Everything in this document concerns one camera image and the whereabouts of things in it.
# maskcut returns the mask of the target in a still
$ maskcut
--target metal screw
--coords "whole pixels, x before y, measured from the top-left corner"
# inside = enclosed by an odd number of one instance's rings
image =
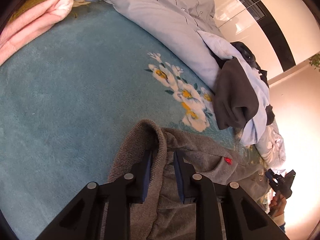
[[[193,174],[192,177],[193,177],[193,179],[195,179],[195,180],[201,180],[201,179],[202,179],[202,176],[201,176],[201,174],[199,174],[199,173]]]
[[[236,189],[239,188],[239,184],[237,182],[230,182],[230,187]]]
[[[87,185],[87,188],[88,188],[88,189],[94,189],[94,188],[96,188],[96,186],[97,186],[97,183],[95,183],[95,182],[89,182],[88,185]]]
[[[124,178],[125,178],[125,179],[133,179],[133,177],[134,177],[134,175],[133,175],[132,173],[126,173],[126,174],[124,175]]]

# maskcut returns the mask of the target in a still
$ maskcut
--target blue carpet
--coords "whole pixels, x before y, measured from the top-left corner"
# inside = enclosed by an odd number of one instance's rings
[[[103,184],[115,154],[142,118],[198,132],[148,64],[148,53],[184,69],[172,52],[106,3],[74,8],[0,68],[0,208],[20,240],[35,239],[90,181]],[[201,134],[236,147],[214,116]]]

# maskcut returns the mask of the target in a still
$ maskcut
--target yellow flower center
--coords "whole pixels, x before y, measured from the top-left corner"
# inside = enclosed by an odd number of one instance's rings
[[[190,107],[185,102],[182,102],[181,105],[184,109],[186,109],[187,111],[190,111]]]
[[[203,97],[204,97],[205,100],[207,100],[209,102],[212,102],[212,99],[208,94],[204,94]]]
[[[193,98],[193,96],[191,95],[191,93],[190,93],[188,90],[183,90],[183,91],[182,91],[182,95],[183,95],[185,98]]]
[[[195,119],[195,120],[197,120],[197,119],[199,118],[195,112],[188,111],[187,114],[190,114],[191,117],[192,117],[193,119]]]
[[[191,111],[190,107],[185,102],[182,102],[181,105],[184,109],[186,109],[186,114],[190,114],[191,117],[195,120],[199,119],[198,115],[195,112]]]
[[[168,76],[163,71],[161,71],[160,69],[156,70],[156,74],[161,78],[168,79]]]

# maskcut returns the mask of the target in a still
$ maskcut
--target person's arm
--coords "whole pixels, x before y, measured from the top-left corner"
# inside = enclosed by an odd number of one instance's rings
[[[284,226],[285,226],[285,222],[284,222],[284,208],[285,205],[287,204],[287,200],[285,199],[285,197],[283,195],[276,195],[273,197],[273,199],[271,200],[271,203],[269,205],[270,210],[271,209],[278,209],[277,212],[273,215],[272,220],[281,228],[281,230],[285,233],[284,230]]]

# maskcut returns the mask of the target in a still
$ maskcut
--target black stripe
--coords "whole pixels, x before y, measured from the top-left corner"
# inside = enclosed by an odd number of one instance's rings
[[[283,71],[295,66],[296,63],[288,42],[285,39],[278,23],[263,2],[261,0],[249,0],[248,3],[244,3],[244,6],[256,19],[260,28],[267,36],[280,61]]]

